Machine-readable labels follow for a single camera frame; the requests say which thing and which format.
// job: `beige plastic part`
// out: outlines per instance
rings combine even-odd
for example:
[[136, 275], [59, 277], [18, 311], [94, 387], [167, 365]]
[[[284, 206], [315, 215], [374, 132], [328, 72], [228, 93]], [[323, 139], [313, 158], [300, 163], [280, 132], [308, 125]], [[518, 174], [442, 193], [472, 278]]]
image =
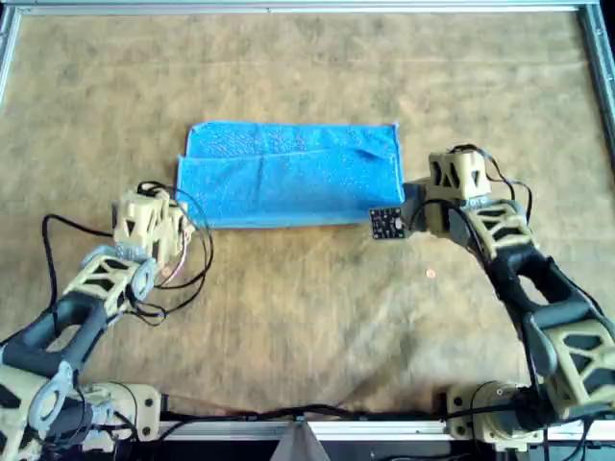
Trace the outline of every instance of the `beige plastic part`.
[[[135, 424], [140, 441], [149, 442], [158, 438], [161, 395], [152, 386], [105, 382], [88, 385], [84, 390], [86, 400], [90, 403], [111, 401], [115, 411]], [[123, 422], [113, 417], [107, 424], [122, 425]], [[103, 432], [100, 437], [87, 439], [83, 443], [83, 449], [111, 452], [117, 440], [128, 439], [132, 435], [130, 429], [115, 430], [112, 434], [112, 438], [107, 432]]]
[[[187, 245], [194, 231], [184, 216], [185, 210], [185, 204], [178, 204], [164, 190], [155, 197], [127, 192], [117, 205], [113, 239], [145, 249], [162, 268], [182, 252], [184, 240]], [[184, 234], [180, 232], [181, 223]]]
[[124, 291], [138, 267], [137, 262], [97, 255], [68, 284], [64, 294], [79, 291], [100, 298], [105, 302], [109, 317], [124, 312], [130, 306], [128, 299], [124, 297]]
[[[493, 381], [482, 386], [456, 386], [447, 392], [447, 411], [469, 410], [488, 405], [508, 403], [518, 386]], [[479, 413], [447, 421], [451, 436], [457, 440], [477, 440], [494, 445], [496, 451], [516, 449], [527, 451], [528, 444], [543, 442], [542, 431], [509, 431], [505, 427], [505, 412]]]
[[[557, 370], [545, 384], [549, 399], [562, 419], [569, 418], [572, 410], [593, 403], [606, 403], [615, 408], [615, 386], [605, 384], [590, 390], [587, 380], [594, 373], [615, 372], [615, 343], [609, 331], [596, 320], [586, 320], [545, 331], [557, 353]], [[590, 336], [596, 346], [590, 350], [568, 346], [566, 338]], [[586, 365], [578, 370], [573, 354], [583, 357]]]
[[[430, 179], [426, 199], [469, 200], [491, 193], [484, 158], [468, 150], [455, 154], [430, 154]], [[436, 235], [446, 234], [439, 206], [427, 206], [428, 228]]]
[[15, 459], [29, 461], [40, 456], [40, 443], [35, 439], [23, 448], [19, 446], [28, 424], [30, 403], [47, 381], [45, 377], [0, 364], [0, 385], [6, 387], [20, 400], [16, 408], [0, 406], [0, 431], [7, 438], [6, 445], [0, 452], [0, 461]]
[[519, 214], [510, 202], [472, 209], [467, 216], [490, 259], [495, 259], [498, 250], [504, 247], [533, 243], [537, 248], [526, 217]]

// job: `folded blue towel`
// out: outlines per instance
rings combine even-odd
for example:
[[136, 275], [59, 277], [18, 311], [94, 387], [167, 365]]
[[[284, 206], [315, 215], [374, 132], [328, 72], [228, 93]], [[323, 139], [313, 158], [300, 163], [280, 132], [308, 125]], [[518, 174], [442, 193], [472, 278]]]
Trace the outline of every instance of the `folded blue towel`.
[[[178, 187], [215, 228], [367, 221], [369, 208], [404, 202], [397, 126], [195, 125]], [[188, 209], [202, 225], [195, 207]]]

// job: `tan fabric surface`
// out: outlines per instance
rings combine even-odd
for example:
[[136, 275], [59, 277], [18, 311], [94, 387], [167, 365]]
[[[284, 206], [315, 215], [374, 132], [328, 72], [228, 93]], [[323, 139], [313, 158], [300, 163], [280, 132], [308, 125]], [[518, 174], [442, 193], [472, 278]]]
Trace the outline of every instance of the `tan fabric surface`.
[[[43, 214], [108, 229], [111, 201], [172, 182], [188, 127], [212, 119], [398, 121], [407, 180], [473, 141], [533, 187], [543, 251], [615, 315], [613, 180], [572, 14], [28, 16], [1, 108], [0, 335], [47, 304]], [[258, 409], [431, 408], [451, 383], [527, 379], [504, 308], [450, 242], [365, 226], [214, 238], [198, 302], [160, 328], [120, 322], [85, 379]], [[64, 287], [96, 239], [52, 239]]]

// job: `wire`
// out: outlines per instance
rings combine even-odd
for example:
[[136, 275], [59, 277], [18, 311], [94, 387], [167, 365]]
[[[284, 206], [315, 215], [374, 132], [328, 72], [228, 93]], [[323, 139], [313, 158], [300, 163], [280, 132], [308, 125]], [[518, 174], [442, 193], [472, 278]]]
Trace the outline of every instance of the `wire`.
[[580, 440], [578, 441], [577, 446], [575, 447], [573, 452], [569, 456], [564, 458], [562, 461], [572, 461], [582, 449], [583, 449], [583, 455], [581, 456], [581, 460], [585, 459], [585, 449], [586, 449], [585, 440], [587, 439], [587, 434], [589, 434], [589, 429], [591, 429], [592, 424], [597, 420], [597, 418], [598, 416], [594, 416], [594, 417], [586, 418], [583, 420], [583, 433], [580, 436]]
[[279, 420], [287, 417], [303, 417], [306, 413], [314, 413], [324, 416], [333, 416], [340, 420], [349, 420], [349, 421], [379, 421], [381, 419], [390, 420], [392, 419], [392, 415], [397, 415], [398, 417], [403, 417], [406, 415], [406, 419], [411, 417], [414, 421], [446, 421], [452, 418], [461, 418], [464, 416], [470, 416], [474, 414], [480, 413], [490, 413], [494, 411], [510, 411], [516, 409], [517, 406], [511, 404], [500, 404], [500, 405], [490, 405], [484, 406], [480, 408], [472, 408], [469, 410], [456, 411], [454, 413], [445, 413], [442, 415], [425, 415], [423, 417], [417, 417], [415, 414], [409, 413], [372, 413], [372, 412], [362, 412], [362, 411], [349, 411], [343, 408], [338, 408], [335, 406], [325, 405], [325, 404], [313, 404], [306, 406], [294, 406], [294, 407], [286, 407], [279, 408], [276, 410], [266, 411], [263, 413], [257, 412], [244, 412], [237, 413], [233, 415], [227, 416], [184, 416], [185, 420], [179, 421], [174, 425], [170, 426], [166, 429], [161, 436], [159, 437], [159, 441], [163, 441], [169, 435], [171, 435], [174, 431], [183, 427], [185, 425], [190, 425], [193, 423], [202, 423], [202, 422], [257, 422], [257, 421], [271, 421], [271, 420]]
[[119, 411], [114, 411], [113, 412], [113, 416], [115, 418], [117, 418], [118, 420], [120, 420], [122, 423], [124, 423], [123, 425], [125, 425], [127, 428], [129, 428], [131, 430], [131, 438], [133, 440], [135, 440], [135, 442], [140, 442], [141, 440], [138, 438], [138, 429], [136, 428], [136, 425], [133, 424], [133, 422], [131, 420], [129, 420], [128, 418], [126, 418], [124, 415], [122, 415]]
[[[147, 307], [153, 307], [157, 309], [158, 312], [151, 312], [151, 311], [144, 310], [140, 307], [142, 305], [147, 306]], [[147, 324], [150, 327], [159, 327], [162, 324], [162, 322], [166, 320], [166, 317], [168, 316], [168, 311], [161, 305], [135, 300], [135, 302], [133, 303], [133, 310], [128, 311], [127, 314], [137, 317], [138, 320], [140, 320], [144, 324]], [[160, 319], [160, 320], [158, 322], [152, 322], [148, 320], [150, 318]]]
[[513, 187], [513, 184], [515, 185], [520, 185], [521, 187], [525, 188], [527, 193], [528, 193], [528, 205], [526, 206], [526, 221], [529, 224], [529, 219], [531, 218], [531, 210], [533, 208], [533, 193], [531, 192], [531, 188], [525, 184], [524, 182], [521, 182], [519, 180], [511, 180], [509, 178], [507, 178], [506, 176], [504, 176], [504, 174], [502, 173], [502, 170], [500, 169], [500, 165], [498, 164], [498, 162], [495, 160], [495, 158], [489, 154], [487, 151], [485, 151], [484, 149], [474, 145], [474, 144], [461, 144], [458, 146], [454, 146], [453, 149], [451, 149], [451, 151], [449, 151], [451, 154], [455, 154], [457, 152], [460, 151], [466, 151], [466, 150], [473, 150], [476, 151], [481, 157], [486, 158], [487, 160], [489, 160], [491, 162], [491, 164], [493, 165], [493, 167], [496, 170], [496, 173], [498, 173], [498, 176], [500, 177], [499, 179], [497, 178], [492, 178], [489, 173], [487, 174], [487, 179], [490, 180], [491, 182], [503, 182], [504, 184], [506, 184], [506, 186], [508, 187], [508, 190], [510, 191], [510, 200], [515, 200], [515, 189]]
[[542, 454], [545, 461], [551, 461], [550, 447], [549, 447], [549, 430], [547, 428], [542, 431]]
[[59, 337], [61, 333], [58, 330], [58, 311], [56, 306], [56, 302], [58, 300], [58, 277], [56, 274], [56, 268], [54, 266], [54, 258], [51, 251], [51, 243], [49, 240], [49, 221], [51, 221], [52, 219], [66, 224], [67, 226], [78, 231], [89, 233], [91, 235], [96, 235], [98, 237], [113, 237], [113, 235], [109, 232], [103, 232], [101, 230], [87, 228], [86, 226], [71, 221], [70, 219], [64, 218], [63, 216], [60, 216], [58, 214], [47, 214], [42, 218], [42, 243], [45, 247], [45, 257], [47, 258], [47, 269], [49, 271], [49, 282], [51, 285], [51, 295], [49, 298], [49, 304], [47, 305], [47, 310], [51, 310], [51, 314], [54, 319], [54, 332], [56, 334], [56, 337]]
[[434, 456], [389, 456], [382, 458], [380, 461], [455, 461], [470, 455], [472, 455], [472, 453], [443, 454]]
[[[151, 187], [149, 188], [145, 188], [145, 185], [151, 185]], [[183, 289], [183, 288], [187, 288], [188, 286], [196, 283], [197, 281], [199, 282], [197, 289], [195, 290], [195, 292], [188, 297], [186, 300], [184, 300], [183, 302], [179, 303], [178, 305], [176, 305], [175, 307], [172, 307], [170, 309], [166, 309], [166, 313], [171, 314], [173, 312], [176, 312], [180, 309], [183, 309], [184, 307], [188, 306], [190, 303], [192, 303], [192, 301], [194, 301], [196, 299], [197, 296], [199, 296], [199, 294], [201, 293], [201, 291], [203, 290], [203, 286], [205, 285], [205, 279], [206, 279], [206, 275], [209, 271], [209, 268], [211, 267], [211, 264], [213, 262], [213, 253], [214, 253], [214, 247], [213, 247], [213, 237], [211, 236], [211, 230], [209, 228], [209, 224], [207, 222], [207, 216], [205, 214], [205, 212], [203, 211], [203, 208], [201, 207], [201, 205], [198, 203], [198, 201], [192, 197], [192, 195], [188, 194], [187, 192], [185, 192], [184, 190], [180, 189], [179, 187], [175, 187], [172, 185], [166, 185], [163, 184], [161, 182], [156, 182], [156, 181], [145, 181], [145, 182], [140, 182], [139, 185], [136, 187], [136, 191], [137, 193], [143, 194], [143, 195], [147, 195], [147, 196], [154, 196], [156, 191], [162, 189], [165, 190], [167, 192], [175, 192], [175, 193], [180, 193], [180, 194], [184, 194], [186, 195], [186, 197], [195, 205], [195, 207], [197, 208], [198, 212], [200, 213], [203, 222], [205, 223], [205, 225], [201, 228], [199, 226], [197, 226], [194, 221], [188, 216], [187, 212], [181, 207], [179, 206], [180, 211], [182, 212], [182, 214], [184, 215], [184, 218], [190, 223], [190, 225], [192, 225], [192, 227], [194, 227], [195, 230], [197, 230], [199, 238], [201, 240], [201, 245], [203, 246], [203, 252], [204, 252], [204, 256], [205, 256], [205, 267], [203, 268], [203, 270], [201, 272], [199, 272], [195, 277], [193, 277], [191, 280], [189, 280], [186, 283], [183, 283], [181, 285], [173, 285], [173, 286], [159, 286], [159, 289], [166, 289], [166, 290], [177, 290], [177, 289]], [[209, 249], [208, 249], [208, 243], [206, 243], [206, 237], [205, 237], [205, 233], [203, 231], [203, 229], [205, 229], [205, 233], [207, 234], [207, 240], [209, 243]]]
[[182, 269], [182, 266], [184, 266], [185, 263], [185, 256], [187, 254], [187, 242], [186, 242], [186, 236], [185, 236], [185, 232], [184, 230], [181, 230], [182, 232], [182, 254], [180, 256], [180, 260], [178, 261], [178, 263], [175, 266], [175, 269], [173, 269], [173, 272], [171, 273], [171, 275], [169, 277], [167, 277], [162, 283], [159, 284], [160, 286], [164, 286], [165, 284], [167, 284], [169, 281], [171, 281], [172, 279], [175, 278], [175, 276], [178, 275], [178, 273], [180, 272], [180, 270]]
[[86, 421], [86, 396], [84, 396], [84, 392], [81, 390], [79, 384], [76, 384], [74, 388], [79, 395], [79, 398], [81, 399], [81, 418], [79, 420], [79, 425], [77, 425], [77, 428], [74, 430], [71, 436], [66, 439], [58, 438], [52, 442], [44, 440], [41, 441], [41, 444], [44, 449], [48, 449], [52, 452], [69, 449], [70, 447], [72, 447], [75, 438], [81, 433], [82, 429], [86, 427], [84, 425], [84, 422]]
[[474, 229], [474, 227], [470, 223], [470, 220], [468, 219], [467, 214], [465, 214], [465, 212], [459, 206], [454, 204], [453, 202], [450, 202], [450, 201], [445, 200], [445, 199], [428, 199], [428, 200], [426, 200], [425, 202], [421, 203], [421, 205], [416, 207], [416, 209], [414, 209], [414, 212], [412, 213], [412, 216], [410, 217], [410, 220], [406, 224], [407, 229], [409, 231], [412, 231], [412, 228], [414, 227], [414, 222], [416, 221], [416, 218], [418, 217], [419, 213], [425, 208], [425, 206], [432, 205], [432, 204], [441, 205], [441, 206], [445, 207], [447, 209], [447, 211], [450, 210], [450, 209], [454, 210], [455, 213], [457, 213], [457, 215], [463, 220], [463, 222], [464, 222], [464, 224], [466, 226], [466, 229], [470, 233], [470, 238], [472, 239], [472, 242], [474, 244], [474, 247], [475, 247], [475, 250], [476, 250], [476, 253], [477, 253], [477, 258], [480, 260], [480, 263], [481, 263], [483, 269], [486, 270], [489, 262], [487, 261], [487, 258], [484, 255], [484, 249], [483, 249], [482, 245], [480, 244], [479, 236], [477, 235], [476, 230]]
[[[146, 189], [144, 186], [150, 184], [153, 187]], [[179, 290], [179, 289], [183, 289], [183, 288], [187, 288], [190, 285], [193, 285], [194, 283], [196, 283], [200, 278], [204, 277], [209, 268], [211, 267], [211, 263], [213, 262], [213, 238], [211, 236], [211, 231], [209, 228], [209, 224], [208, 224], [208, 220], [207, 220], [207, 215], [204, 212], [203, 208], [201, 207], [201, 205], [199, 204], [199, 202], [190, 194], [188, 194], [187, 192], [185, 192], [184, 190], [180, 189], [179, 187], [175, 187], [172, 185], [167, 185], [167, 184], [163, 184], [162, 182], [158, 182], [158, 181], [144, 181], [144, 182], [140, 182], [138, 184], [138, 186], [136, 187], [136, 191], [137, 193], [140, 194], [144, 194], [144, 195], [154, 195], [155, 191], [158, 189], [163, 189], [166, 190], [167, 192], [170, 193], [180, 193], [180, 194], [184, 194], [186, 195], [186, 197], [195, 205], [195, 207], [197, 208], [197, 211], [199, 212], [201, 219], [204, 222], [204, 228], [205, 231], [207, 233], [208, 236], [208, 241], [209, 241], [209, 257], [208, 257], [208, 262], [206, 263], [206, 266], [204, 268], [203, 271], [199, 272], [196, 276], [194, 276], [192, 279], [190, 279], [189, 281], [179, 284], [179, 285], [173, 285], [173, 286], [158, 286], [157, 288], [161, 289], [161, 290]], [[200, 229], [188, 216], [188, 214], [185, 212], [185, 210], [180, 206], [180, 210], [182, 212], [182, 214], [184, 215], [184, 217], [186, 218], [186, 220], [192, 225], [192, 227], [194, 227], [194, 229], [198, 230]]]

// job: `metal frame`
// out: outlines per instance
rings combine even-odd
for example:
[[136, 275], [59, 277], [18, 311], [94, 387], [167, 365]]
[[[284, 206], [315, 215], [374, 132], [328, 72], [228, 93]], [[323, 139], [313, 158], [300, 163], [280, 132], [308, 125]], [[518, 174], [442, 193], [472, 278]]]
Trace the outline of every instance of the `metal frame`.
[[[160, 423], [159, 436], [176, 422]], [[169, 441], [265, 441], [280, 440], [289, 422], [196, 422], [172, 432]], [[439, 421], [386, 421], [386, 422], [310, 422], [310, 428], [321, 442], [355, 441], [407, 441], [452, 442], [446, 424]], [[582, 422], [569, 423], [549, 429], [550, 441], [578, 441], [583, 433]], [[615, 441], [615, 421], [596, 421], [587, 434], [587, 440]]]
[[[0, 104], [9, 78], [22, 15], [146, 15], [276, 12], [561, 12], [577, 11], [585, 33], [605, 137], [615, 167], [615, 63], [608, 43], [599, 0], [536, 1], [413, 1], [413, 0], [6, 0], [0, 21]], [[163, 423], [160, 431], [172, 423]], [[171, 434], [169, 440], [280, 440], [285, 422], [194, 423]], [[322, 441], [451, 441], [440, 422], [318, 422], [310, 423]], [[549, 429], [550, 440], [578, 440], [580, 424]], [[615, 440], [615, 421], [596, 422], [589, 440]]]

